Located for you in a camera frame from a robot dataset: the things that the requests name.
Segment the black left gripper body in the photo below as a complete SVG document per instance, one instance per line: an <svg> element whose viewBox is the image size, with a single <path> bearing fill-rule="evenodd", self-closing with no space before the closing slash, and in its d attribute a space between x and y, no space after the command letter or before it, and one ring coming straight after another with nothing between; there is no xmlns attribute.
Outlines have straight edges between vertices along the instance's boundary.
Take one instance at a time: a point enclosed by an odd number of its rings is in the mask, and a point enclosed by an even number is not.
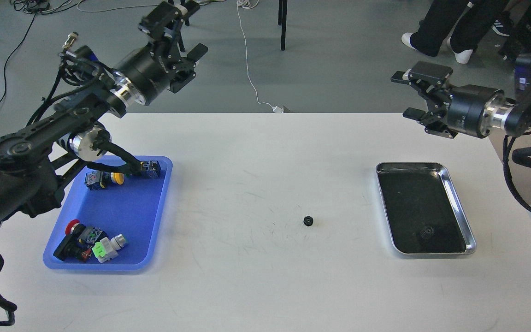
<svg viewBox="0 0 531 332"><path fill-rule="evenodd" d="M114 97L126 107L149 106L165 91L178 92L178 46L147 44L122 59L113 75Z"/></svg>

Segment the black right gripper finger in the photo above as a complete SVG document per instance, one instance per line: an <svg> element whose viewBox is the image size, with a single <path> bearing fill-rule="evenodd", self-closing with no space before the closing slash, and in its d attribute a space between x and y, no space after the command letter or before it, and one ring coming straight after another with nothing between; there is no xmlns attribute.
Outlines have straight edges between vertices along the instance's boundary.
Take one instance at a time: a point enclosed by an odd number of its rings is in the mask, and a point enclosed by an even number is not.
<svg viewBox="0 0 531 332"><path fill-rule="evenodd" d="M417 62L406 71L395 72L390 81L411 86L425 100L444 100L449 96L447 83L452 73L449 66Z"/></svg>
<svg viewBox="0 0 531 332"><path fill-rule="evenodd" d="M443 138L454 139L458 134L451 130L445 123L440 113L426 112L421 109L409 107L403 112L403 117L418 122L425 128L426 134Z"/></svg>

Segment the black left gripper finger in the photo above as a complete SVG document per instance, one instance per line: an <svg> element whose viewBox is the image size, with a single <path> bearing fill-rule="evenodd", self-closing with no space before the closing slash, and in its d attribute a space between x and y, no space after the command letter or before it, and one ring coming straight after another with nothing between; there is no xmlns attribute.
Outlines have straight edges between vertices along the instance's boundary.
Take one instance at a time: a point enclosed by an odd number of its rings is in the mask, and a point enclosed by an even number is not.
<svg viewBox="0 0 531 332"><path fill-rule="evenodd" d="M179 92L190 83L195 77L195 68L198 61L208 52L208 47L204 44L197 44L188 54L180 58L177 62L169 65L169 91Z"/></svg>
<svg viewBox="0 0 531 332"><path fill-rule="evenodd" d="M181 38L183 24L189 26L189 18L200 10L196 1L160 2L148 15L142 17L139 30L147 35L150 42L177 42L180 51L185 51Z"/></svg>

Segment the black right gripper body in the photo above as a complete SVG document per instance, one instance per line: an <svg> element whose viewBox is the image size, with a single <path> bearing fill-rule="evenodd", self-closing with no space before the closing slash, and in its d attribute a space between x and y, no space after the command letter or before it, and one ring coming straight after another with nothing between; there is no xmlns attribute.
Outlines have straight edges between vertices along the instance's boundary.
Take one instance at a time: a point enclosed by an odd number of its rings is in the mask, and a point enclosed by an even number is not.
<svg viewBox="0 0 531 332"><path fill-rule="evenodd" d="M502 89L464 85L449 89L451 102L445 115L445 124L452 131L476 138L486 138L489 124L485 117L485 105L495 100L504 101Z"/></svg>

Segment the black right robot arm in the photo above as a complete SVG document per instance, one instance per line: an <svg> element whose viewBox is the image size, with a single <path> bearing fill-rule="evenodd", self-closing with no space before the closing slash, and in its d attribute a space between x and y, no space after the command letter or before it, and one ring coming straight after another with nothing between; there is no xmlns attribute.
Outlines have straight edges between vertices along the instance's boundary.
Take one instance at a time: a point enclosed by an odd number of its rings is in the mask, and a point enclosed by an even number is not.
<svg viewBox="0 0 531 332"><path fill-rule="evenodd" d="M512 138L531 134L531 54L516 58L514 98L506 97L502 89L453 85L452 73L449 66L424 61L394 73L392 82L415 89L427 105L426 111L407 108L404 117L421 124L427 134L449 139L458 134L486 138L493 130ZM531 168L531 147L513 150L511 158Z"/></svg>

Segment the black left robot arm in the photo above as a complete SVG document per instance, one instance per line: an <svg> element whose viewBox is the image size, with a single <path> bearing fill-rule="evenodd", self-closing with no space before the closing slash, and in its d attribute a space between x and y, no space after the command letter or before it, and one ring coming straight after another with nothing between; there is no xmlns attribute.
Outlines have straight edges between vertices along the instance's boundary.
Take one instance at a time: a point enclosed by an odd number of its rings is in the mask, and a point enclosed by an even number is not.
<svg viewBox="0 0 531 332"><path fill-rule="evenodd" d="M143 175L143 163L112 143L99 122L106 113L121 118L133 103L145 106L164 90L179 92L195 76L197 61L208 48L196 45L186 55L181 28L200 4L161 2L138 25L148 43L134 50L112 69L97 61L89 47L70 47L71 33L59 54L58 78L76 71L79 88L49 97L29 124L0 137L0 225L16 212L30 217L61 206L65 188L85 167L103 172Z"/></svg>

